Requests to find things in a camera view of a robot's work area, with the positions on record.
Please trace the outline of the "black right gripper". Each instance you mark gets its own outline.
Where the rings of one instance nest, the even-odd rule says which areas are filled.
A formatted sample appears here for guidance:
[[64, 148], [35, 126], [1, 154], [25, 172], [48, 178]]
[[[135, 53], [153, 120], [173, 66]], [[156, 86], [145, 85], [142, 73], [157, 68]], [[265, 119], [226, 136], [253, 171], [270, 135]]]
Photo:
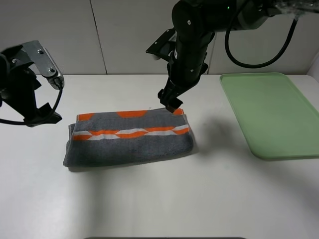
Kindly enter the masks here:
[[183, 104], [177, 97], [197, 85], [201, 75], [207, 70], [208, 66], [204, 60], [207, 48], [215, 37], [214, 32], [206, 30], [188, 32], [177, 27], [174, 29], [176, 42], [170, 64], [169, 81], [158, 92], [160, 103], [171, 113]]

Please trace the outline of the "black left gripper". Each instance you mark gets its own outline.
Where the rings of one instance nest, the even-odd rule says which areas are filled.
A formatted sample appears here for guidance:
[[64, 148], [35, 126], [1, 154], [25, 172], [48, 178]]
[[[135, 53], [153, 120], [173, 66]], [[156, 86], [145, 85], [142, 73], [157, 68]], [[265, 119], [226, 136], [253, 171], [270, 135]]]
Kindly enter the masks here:
[[30, 69], [35, 65], [22, 46], [13, 46], [0, 53], [0, 103], [6, 103], [23, 116], [23, 121], [1, 119], [9, 125], [35, 127], [42, 124], [56, 124], [62, 120], [56, 112], [62, 96], [62, 89], [54, 106], [49, 103], [37, 107], [35, 91], [41, 87], [36, 74]]

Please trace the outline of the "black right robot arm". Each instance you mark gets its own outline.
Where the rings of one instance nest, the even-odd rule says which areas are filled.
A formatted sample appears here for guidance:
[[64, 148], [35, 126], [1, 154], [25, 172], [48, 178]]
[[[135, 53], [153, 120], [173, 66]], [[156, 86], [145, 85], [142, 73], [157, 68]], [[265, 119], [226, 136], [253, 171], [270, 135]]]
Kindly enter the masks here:
[[[180, 0], [171, 13], [173, 28], [166, 30], [147, 50], [167, 62], [168, 80], [158, 92], [162, 105], [174, 113], [182, 105], [178, 96], [193, 88], [208, 65], [207, 48], [216, 33], [225, 32], [224, 46], [228, 58], [237, 66], [259, 69], [276, 62], [291, 42], [299, 15], [318, 13], [317, 0]], [[279, 52], [269, 61], [246, 64], [231, 53], [232, 31], [255, 30], [268, 18], [293, 14], [293, 22]]]

